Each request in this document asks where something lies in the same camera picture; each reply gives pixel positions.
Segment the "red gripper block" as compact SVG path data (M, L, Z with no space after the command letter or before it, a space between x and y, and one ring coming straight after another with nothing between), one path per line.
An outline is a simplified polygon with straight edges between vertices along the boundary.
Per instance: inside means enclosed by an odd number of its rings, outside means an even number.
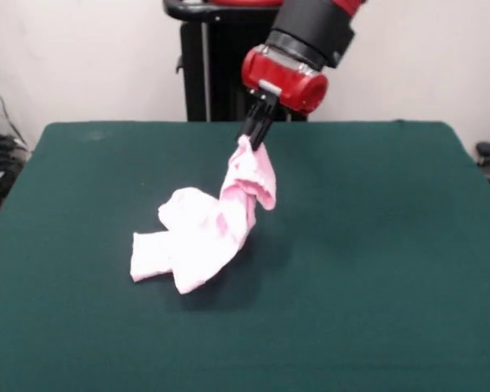
M242 81L244 86L258 92L252 95L255 102L248 110L236 140L249 136L253 150L258 150L265 139L278 103L297 113L311 114L323 102L328 89L328 80L321 72L264 44L253 47L246 54Z

